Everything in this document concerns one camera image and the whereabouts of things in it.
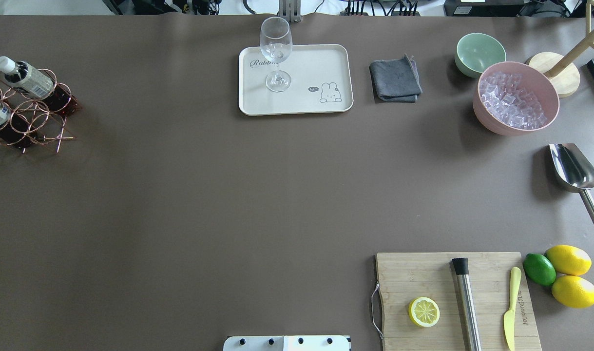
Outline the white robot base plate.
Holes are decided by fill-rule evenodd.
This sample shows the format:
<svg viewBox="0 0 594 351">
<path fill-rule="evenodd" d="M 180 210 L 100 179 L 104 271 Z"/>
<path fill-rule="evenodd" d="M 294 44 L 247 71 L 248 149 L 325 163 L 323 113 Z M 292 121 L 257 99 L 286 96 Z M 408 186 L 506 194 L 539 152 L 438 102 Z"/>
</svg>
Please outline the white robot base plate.
<svg viewBox="0 0 594 351">
<path fill-rule="evenodd" d="M 350 351 L 352 342 L 345 335 L 262 335 L 233 336 L 223 344 L 224 351 Z"/>
</svg>

